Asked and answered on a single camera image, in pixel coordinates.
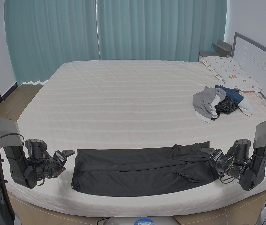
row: gray headboard frame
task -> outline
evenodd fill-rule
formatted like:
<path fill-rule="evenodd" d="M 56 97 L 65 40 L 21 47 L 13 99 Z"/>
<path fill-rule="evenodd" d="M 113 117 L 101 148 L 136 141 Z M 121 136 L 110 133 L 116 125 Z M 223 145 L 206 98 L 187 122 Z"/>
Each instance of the gray headboard frame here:
<path fill-rule="evenodd" d="M 232 53 L 231 53 L 231 57 L 234 58 L 234 52 L 235 52 L 235 45 L 236 45 L 236 38 L 239 37 L 251 44 L 253 44 L 254 46 L 260 48 L 261 50 L 263 50 L 264 52 L 266 52 L 266 47 L 262 46 L 261 44 L 249 39 L 248 37 L 246 36 L 243 36 L 241 34 L 239 34 L 238 32 L 235 33 L 235 36 L 234 36 L 234 43 L 233 43 L 233 48 L 232 48 Z"/>

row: black fabric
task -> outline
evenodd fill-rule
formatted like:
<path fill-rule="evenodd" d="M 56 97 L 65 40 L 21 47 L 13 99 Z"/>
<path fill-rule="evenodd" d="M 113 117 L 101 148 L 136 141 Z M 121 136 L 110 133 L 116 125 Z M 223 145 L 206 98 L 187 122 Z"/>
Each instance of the black fabric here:
<path fill-rule="evenodd" d="M 218 119 L 221 112 L 223 112 L 224 114 L 230 114 L 231 112 L 235 111 L 237 107 L 238 103 L 226 96 L 222 102 L 219 102 L 215 106 L 217 117 L 211 118 L 211 120 L 214 121 Z"/>
<path fill-rule="evenodd" d="M 87 194 L 139 197 L 174 193 L 218 179 L 209 142 L 167 148 L 78 149 L 71 185 Z"/>

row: gray cloth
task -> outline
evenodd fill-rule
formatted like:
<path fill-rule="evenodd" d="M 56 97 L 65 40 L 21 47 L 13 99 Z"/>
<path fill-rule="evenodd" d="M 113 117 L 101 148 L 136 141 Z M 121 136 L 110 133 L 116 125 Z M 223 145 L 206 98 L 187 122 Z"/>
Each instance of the gray cloth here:
<path fill-rule="evenodd" d="M 212 113 L 210 103 L 213 102 L 215 96 L 218 95 L 221 99 L 221 102 L 226 97 L 226 92 L 222 88 L 208 88 L 205 87 L 205 90 L 193 95 L 193 107 L 195 111 L 211 120 Z"/>

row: mattress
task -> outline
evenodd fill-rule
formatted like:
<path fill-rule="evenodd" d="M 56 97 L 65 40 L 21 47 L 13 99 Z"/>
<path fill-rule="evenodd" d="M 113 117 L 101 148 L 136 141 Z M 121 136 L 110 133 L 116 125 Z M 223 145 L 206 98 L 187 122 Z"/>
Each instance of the mattress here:
<path fill-rule="evenodd" d="M 236 110 L 208 124 L 195 115 L 192 96 L 216 84 L 220 85 L 209 69 L 195 62 L 65 63 L 23 111 L 18 126 L 25 139 L 44 140 L 50 155 L 63 149 L 154 148 L 205 141 L 226 153 L 236 139 L 253 141 L 256 125 L 266 121 L 266 101 L 259 93 L 248 92 L 253 116 Z M 229 184 L 216 180 L 190 190 L 148 197 L 95 196 L 72 189 L 74 164 L 73 155 L 58 178 L 28 189 L 13 182 L 9 164 L 3 163 L 7 190 L 43 208 L 91 217 L 205 212 L 266 190 L 265 174 L 263 182 L 251 191 L 244 191 L 236 180 Z"/>

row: black baseboard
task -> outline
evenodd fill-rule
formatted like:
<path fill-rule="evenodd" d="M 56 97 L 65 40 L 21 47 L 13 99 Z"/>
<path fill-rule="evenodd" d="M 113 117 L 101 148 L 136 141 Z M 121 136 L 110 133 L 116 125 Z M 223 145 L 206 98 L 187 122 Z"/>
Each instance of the black baseboard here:
<path fill-rule="evenodd" d="M 11 87 L 9 88 L 9 90 L 2 96 L 2 100 L 6 100 L 7 97 L 18 87 L 17 82 Z"/>

